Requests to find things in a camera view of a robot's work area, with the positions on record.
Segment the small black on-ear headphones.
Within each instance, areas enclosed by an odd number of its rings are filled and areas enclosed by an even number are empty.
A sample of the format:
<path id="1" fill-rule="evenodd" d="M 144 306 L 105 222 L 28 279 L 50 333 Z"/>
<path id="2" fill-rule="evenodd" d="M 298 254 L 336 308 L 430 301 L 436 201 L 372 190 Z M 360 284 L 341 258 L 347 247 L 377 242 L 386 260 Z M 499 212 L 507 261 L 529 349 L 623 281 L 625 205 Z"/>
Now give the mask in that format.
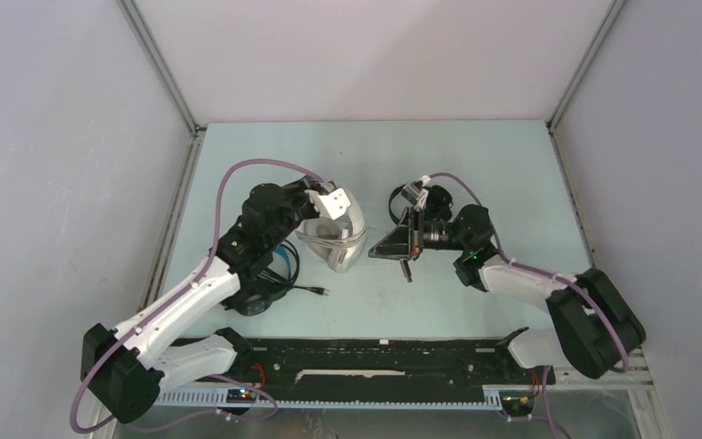
<path id="1" fill-rule="evenodd" d="M 404 209 L 413 208 L 410 203 L 400 195 L 400 190 L 404 186 L 395 187 L 388 198 L 388 214 L 394 223 L 400 218 Z M 440 185 L 429 185 L 429 196 L 427 198 L 424 213 L 424 251 L 425 250 L 453 250 L 452 237 L 450 231 L 450 220 L 452 218 L 452 195 Z M 410 262 L 396 261 L 408 283 L 412 282 L 412 271 Z"/>

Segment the white gaming headset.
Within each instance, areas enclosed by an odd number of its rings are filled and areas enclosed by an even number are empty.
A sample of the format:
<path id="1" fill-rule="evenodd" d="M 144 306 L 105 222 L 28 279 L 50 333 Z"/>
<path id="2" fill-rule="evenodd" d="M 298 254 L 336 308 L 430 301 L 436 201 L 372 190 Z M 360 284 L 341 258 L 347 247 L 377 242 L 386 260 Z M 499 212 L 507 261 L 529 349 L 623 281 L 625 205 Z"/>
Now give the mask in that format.
<path id="1" fill-rule="evenodd" d="M 352 201 L 347 213 L 335 220 L 320 217 L 306 219 L 295 234 L 309 252 L 326 262 L 330 270 L 346 273 L 365 246 L 367 223 L 354 194 L 343 186 L 337 186 L 333 190 L 339 187 L 346 191 Z"/>

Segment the black headset with blue band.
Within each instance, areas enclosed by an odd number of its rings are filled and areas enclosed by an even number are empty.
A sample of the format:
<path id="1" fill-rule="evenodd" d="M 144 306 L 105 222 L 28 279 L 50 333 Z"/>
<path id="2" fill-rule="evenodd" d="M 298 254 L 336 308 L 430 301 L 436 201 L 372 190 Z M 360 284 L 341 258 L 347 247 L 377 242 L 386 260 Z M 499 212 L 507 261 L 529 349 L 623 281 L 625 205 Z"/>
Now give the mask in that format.
<path id="1" fill-rule="evenodd" d="M 273 253 L 284 260 L 287 273 L 281 275 L 272 268 L 266 267 L 263 272 L 242 286 L 233 296 L 220 302 L 226 311 L 234 310 L 242 316 L 256 316 L 267 311 L 274 302 L 281 300 L 294 289 L 304 290 L 319 296 L 328 296 L 328 288 L 297 284 L 301 258 L 296 246 L 291 241 L 284 241 Z"/>

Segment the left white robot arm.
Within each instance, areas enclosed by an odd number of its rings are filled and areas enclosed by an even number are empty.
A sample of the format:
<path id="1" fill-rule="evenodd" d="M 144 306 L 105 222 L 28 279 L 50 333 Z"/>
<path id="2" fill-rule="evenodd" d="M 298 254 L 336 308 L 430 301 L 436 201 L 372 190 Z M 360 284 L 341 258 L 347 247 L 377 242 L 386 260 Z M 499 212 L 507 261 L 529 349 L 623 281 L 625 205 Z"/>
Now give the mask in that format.
<path id="1" fill-rule="evenodd" d="M 96 324 L 82 339 L 80 379 L 112 419 L 131 423 L 164 392 L 224 374 L 243 380 L 252 356 L 226 328 L 183 346 L 176 340 L 215 305 L 236 294 L 272 261 L 275 248 L 305 220 L 328 218 L 336 186 L 302 177 L 254 187 L 237 221 L 182 284 L 113 328 Z"/>

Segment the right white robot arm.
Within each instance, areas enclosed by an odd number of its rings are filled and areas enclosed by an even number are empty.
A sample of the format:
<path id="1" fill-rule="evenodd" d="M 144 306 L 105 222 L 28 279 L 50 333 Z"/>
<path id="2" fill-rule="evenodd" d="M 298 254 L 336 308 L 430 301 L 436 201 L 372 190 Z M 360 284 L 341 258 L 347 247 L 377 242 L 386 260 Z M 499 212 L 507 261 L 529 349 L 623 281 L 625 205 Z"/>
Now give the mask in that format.
<path id="1" fill-rule="evenodd" d="M 518 382 L 534 367 L 562 362 L 594 380 L 627 371 L 646 332 L 610 276 L 597 268 L 552 273 L 518 262 L 494 244 L 496 236 L 482 205 L 466 205 L 452 220 L 427 219 L 408 208 L 368 255 L 407 265 L 426 250 L 456 251 L 452 266 L 462 285 L 505 294 L 546 313 L 550 329 L 525 329 L 496 355 L 496 373 L 505 381 Z"/>

